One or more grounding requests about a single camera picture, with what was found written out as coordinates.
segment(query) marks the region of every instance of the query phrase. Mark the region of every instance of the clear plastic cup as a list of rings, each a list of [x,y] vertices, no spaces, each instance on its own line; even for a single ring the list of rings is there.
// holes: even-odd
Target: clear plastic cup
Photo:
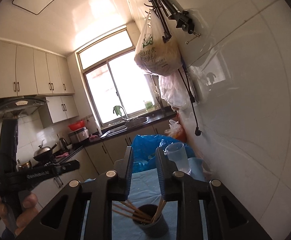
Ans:
[[[166,148],[166,154],[169,160],[174,161],[178,170],[190,174],[190,166],[185,147],[182,142],[172,143]]]

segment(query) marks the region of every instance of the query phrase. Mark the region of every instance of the hand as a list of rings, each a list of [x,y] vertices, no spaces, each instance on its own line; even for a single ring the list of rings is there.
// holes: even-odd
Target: hand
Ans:
[[[17,218],[17,229],[14,232],[16,235],[19,235],[22,230],[30,223],[31,220],[39,213],[36,204],[38,203],[38,198],[35,194],[31,193],[29,196],[27,196],[24,201],[22,202],[22,205],[26,210]],[[5,204],[1,202],[0,199],[0,217],[7,228],[9,228],[9,223],[6,219],[6,216],[8,214],[8,210]]]

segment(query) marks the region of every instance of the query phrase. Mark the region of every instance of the blue tablecloth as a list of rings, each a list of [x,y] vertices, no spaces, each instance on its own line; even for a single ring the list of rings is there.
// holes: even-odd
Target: blue tablecloth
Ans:
[[[191,168],[191,176],[194,179],[205,181],[202,171],[202,160],[198,158],[189,158],[189,165]],[[160,200],[160,187],[158,174],[156,169],[138,172],[132,174],[131,189],[129,200],[136,206],[144,204],[158,204]],[[203,210],[203,203],[200,201],[201,217],[203,221],[204,239],[207,239],[207,230],[205,223],[205,216]],[[167,222],[169,231],[161,238],[157,239],[175,239],[176,237],[176,222],[177,222],[177,202],[168,202],[162,211],[164,219]],[[112,212],[112,239],[113,240],[144,240],[149,238],[132,219]]]

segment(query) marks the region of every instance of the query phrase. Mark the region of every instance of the black countertop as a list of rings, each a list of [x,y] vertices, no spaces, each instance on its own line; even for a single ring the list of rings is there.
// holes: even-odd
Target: black countertop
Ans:
[[[131,127],[131,128],[127,128],[126,130],[123,130],[123,131],[118,132],[116,134],[105,136],[105,137],[97,139],[97,140],[93,140],[93,141],[89,141],[88,140],[88,141],[82,142],[81,145],[73,145],[73,148],[71,150],[69,150],[69,155],[66,156],[66,157],[57,159],[58,163],[67,162],[71,157],[76,155],[79,151],[81,151],[86,146],[90,146],[90,145],[94,145],[94,144],[97,144],[97,143],[100,143],[100,142],[103,142],[103,141],[107,141],[107,140],[113,139],[115,137],[130,133],[130,132],[133,132],[133,131],[140,130],[140,129],[145,128],[147,126],[150,126],[150,125],[153,125],[153,124],[165,121],[165,120],[169,120],[169,119],[171,119],[171,118],[176,116],[176,112],[172,111],[172,109],[170,107],[166,107],[165,108],[165,113],[162,113],[162,111],[159,109],[159,110],[153,111],[151,113],[148,113],[147,115],[144,115],[144,117],[146,117],[146,116],[149,117],[148,122],[143,123],[141,125],[137,125],[137,126],[134,126],[134,127]],[[122,126],[122,125],[124,125],[124,123],[122,123],[120,125],[117,125],[117,126],[114,126],[112,129],[115,129],[118,126]]]

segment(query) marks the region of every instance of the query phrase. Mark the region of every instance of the stainless steel sink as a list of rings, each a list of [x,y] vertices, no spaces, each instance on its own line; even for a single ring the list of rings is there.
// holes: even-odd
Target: stainless steel sink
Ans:
[[[128,128],[131,128],[131,127],[146,123],[146,122],[148,122],[148,120],[149,120],[149,117],[136,118],[136,119],[133,119],[133,120],[131,120],[129,122],[126,122],[125,126],[128,127]]]
[[[112,129],[112,130],[106,132],[106,133],[105,133],[104,135],[102,135],[100,138],[103,138],[103,137],[106,137],[106,136],[109,136],[109,135],[113,135],[113,134],[119,133],[119,132],[121,132],[121,131],[123,131],[123,130],[126,130],[126,128],[127,128],[127,127],[126,127],[125,125],[120,126],[120,127],[117,127],[117,128],[115,128],[115,129]]]

